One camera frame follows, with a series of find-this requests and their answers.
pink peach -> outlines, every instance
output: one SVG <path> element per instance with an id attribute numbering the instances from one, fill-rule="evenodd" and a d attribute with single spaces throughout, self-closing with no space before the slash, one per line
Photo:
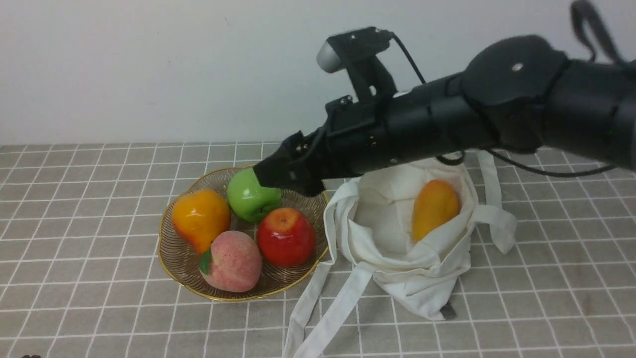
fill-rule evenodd
<path id="1" fill-rule="evenodd" d="M 210 247 L 208 275 L 204 280 L 219 290 L 245 292 L 256 286 L 263 259 L 258 246 L 247 234 L 225 231 Z"/>

robotic arm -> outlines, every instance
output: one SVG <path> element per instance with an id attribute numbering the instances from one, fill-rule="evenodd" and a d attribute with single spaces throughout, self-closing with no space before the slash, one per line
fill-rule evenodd
<path id="1" fill-rule="evenodd" d="M 618 55 L 588 1 L 575 1 L 571 13 L 590 61 L 569 59 L 539 36 L 520 36 L 429 83 L 390 31 L 369 27 L 328 38 L 317 61 L 328 73 L 346 69 L 358 102 L 345 96 L 328 103 L 322 127 L 288 137 L 255 165 L 260 184 L 315 196 L 322 179 L 428 157 L 457 165 L 472 148 L 531 154 L 543 145 L 636 170 L 636 66 Z M 613 64 L 593 63 L 585 20 Z M 408 92 L 397 92 L 376 57 L 392 39 L 423 83 Z M 453 152 L 462 157 L 443 157 Z"/>

wire basket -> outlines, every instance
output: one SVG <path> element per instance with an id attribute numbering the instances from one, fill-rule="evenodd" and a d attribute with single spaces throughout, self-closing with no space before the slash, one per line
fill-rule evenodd
<path id="1" fill-rule="evenodd" d="M 227 186 L 234 174 L 244 168 L 225 168 L 206 174 L 197 180 L 184 194 L 202 189 L 212 189 L 227 199 Z M 157 248 L 159 262 L 166 273 L 176 282 L 202 297 L 215 301 L 250 301 L 267 297 L 285 291 L 313 272 L 322 257 L 329 250 L 327 238 L 324 234 L 322 214 L 327 205 L 327 196 L 305 197 L 291 190 L 282 190 L 281 206 L 300 210 L 312 223 L 316 240 L 311 258 L 300 266 L 292 268 L 278 268 L 263 259 L 263 269 L 256 286 L 247 292 L 228 292 L 209 285 L 198 270 L 199 255 L 189 243 L 182 240 L 174 230 L 170 216 L 174 201 L 163 213 L 159 230 L 159 245 Z M 230 230 L 238 230 L 256 238 L 257 224 L 246 222 L 232 213 Z"/>

gold rim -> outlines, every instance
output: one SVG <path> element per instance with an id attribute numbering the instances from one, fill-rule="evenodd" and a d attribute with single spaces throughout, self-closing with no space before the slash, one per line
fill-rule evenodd
<path id="1" fill-rule="evenodd" d="M 244 167 L 227 167 L 227 168 L 221 168 L 221 169 L 217 169 L 217 170 L 211 171 L 210 173 L 205 174 L 204 176 L 199 178 L 197 181 L 195 181 L 194 184 L 190 185 L 190 188 L 188 189 L 188 191 L 191 191 L 194 187 L 197 186 L 197 184 L 199 184 L 206 176 L 209 176 L 210 174 L 216 173 L 218 171 L 229 170 L 229 169 L 237 169 L 237 168 L 238 169 L 245 169 L 245 168 L 250 168 L 252 166 L 253 165 L 244 166 Z M 322 192 L 322 196 L 324 197 L 325 203 L 329 203 L 329 197 L 327 196 L 327 194 L 325 192 Z M 318 264 L 322 261 L 322 258 L 327 254 L 327 252 L 329 252 L 329 245 L 327 245 L 327 247 L 318 256 L 318 258 L 316 259 L 314 264 L 311 266 L 311 268 L 309 268 L 307 270 L 307 273 L 305 273 L 303 276 L 301 276 L 295 282 L 290 283 L 289 285 L 287 285 L 287 286 L 285 286 L 285 287 L 283 287 L 281 289 L 275 290 L 273 292 L 268 292 L 266 294 L 262 294 L 262 295 L 258 295 L 258 296 L 243 297 L 243 298 L 222 298 L 222 297 L 210 296 L 208 294 L 203 294 L 203 293 L 193 289 L 189 285 L 184 284 L 180 279 L 176 278 L 170 272 L 170 270 L 166 267 L 165 263 L 163 262 L 163 257 L 162 257 L 162 254 L 161 254 L 161 246 L 162 246 L 161 244 L 164 241 L 164 237 L 163 237 L 163 233 L 162 233 L 162 224 L 163 224 L 163 222 L 165 220 L 165 216 L 168 214 L 168 210 L 169 210 L 170 206 L 172 205 L 172 203 L 174 203 L 175 200 L 171 201 L 168 204 L 168 206 L 166 207 L 166 209 L 163 211 L 161 223 L 159 224 L 159 242 L 157 243 L 157 258 L 159 260 L 159 263 L 161 264 L 161 267 L 166 272 L 166 274 L 168 274 L 168 276 L 171 277 L 171 279 L 175 280 L 179 285 L 181 285 L 183 287 L 186 287 L 190 292 L 193 292 L 193 293 L 195 293 L 198 296 L 205 297 L 205 298 L 211 299 L 213 301 L 220 301 L 220 302 L 244 302 L 244 301 L 252 301 L 254 299 L 260 299 L 260 298 L 272 296 L 272 295 L 275 295 L 275 294 L 279 294 L 279 293 L 281 293 L 281 292 L 283 292 L 285 290 L 288 290 L 288 289 L 294 287 L 295 285 L 298 285 L 301 281 L 303 281 L 309 275 L 311 275 L 315 271 L 316 267 L 318 267 Z"/>

canvas tote bag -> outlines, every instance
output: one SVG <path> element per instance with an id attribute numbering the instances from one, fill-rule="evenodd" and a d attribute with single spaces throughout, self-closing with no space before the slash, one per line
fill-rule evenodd
<path id="1" fill-rule="evenodd" d="M 330 258 L 321 262 L 289 319 L 283 358 L 320 356 L 354 309 L 371 278 L 410 312 L 443 320 L 457 277 L 471 267 L 470 237 L 475 224 L 489 224 L 502 252 L 515 244 L 516 219 L 501 208 L 501 187 L 493 157 L 477 153 L 487 204 L 479 204 L 464 165 L 446 166 L 436 159 L 366 173 L 344 183 L 324 211 Z M 450 183 L 460 198 L 460 213 L 414 244 L 411 215 L 415 198 L 432 179 Z M 314 330 L 305 326 L 320 296 L 336 250 L 354 269 Z"/>

